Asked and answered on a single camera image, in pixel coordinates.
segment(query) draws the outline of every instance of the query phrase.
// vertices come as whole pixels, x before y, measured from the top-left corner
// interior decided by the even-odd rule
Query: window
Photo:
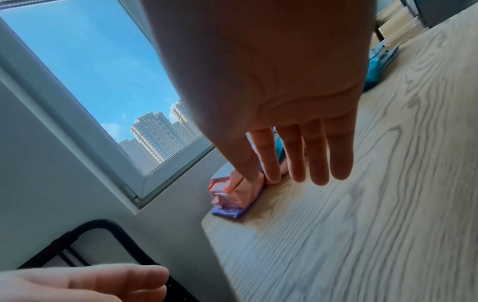
[[[139,206],[212,150],[144,23],[118,0],[0,0],[0,19],[0,81],[27,92]]]

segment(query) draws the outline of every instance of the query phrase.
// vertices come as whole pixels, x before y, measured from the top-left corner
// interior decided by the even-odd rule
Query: glass pane
[[[0,0],[0,17],[145,173],[201,135],[118,0]]]

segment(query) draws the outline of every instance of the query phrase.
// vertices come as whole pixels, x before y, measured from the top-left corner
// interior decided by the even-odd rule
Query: purple paper
[[[219,205],[217,205],[213,208],[213,210],[211,211],[211,214],[216,216],[238,218],[239,216],[242,215],[242,213],[244,213],[250,207],[251,204],[253,204],[257,200],[257,198],[259,198],[259,195],[262,192],[262,189],[264,189],[264,186],[260,188],[255,199],[251,203],[249,203],[249,205],[245,208],[225,207],[225,206],[220,207]]]

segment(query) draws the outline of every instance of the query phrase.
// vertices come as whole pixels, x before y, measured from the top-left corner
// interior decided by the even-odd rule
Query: window frame
[[[151,201],[214,149],[202,135],[144,174],[1,17],[0,41],[0,68],[130,196],[136,206]]]

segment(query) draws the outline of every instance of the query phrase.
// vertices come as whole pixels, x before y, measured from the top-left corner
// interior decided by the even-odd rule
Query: blue sky
[[[0,17],[117,142],[179,96],[153,46],[118,0],[63,0]]]

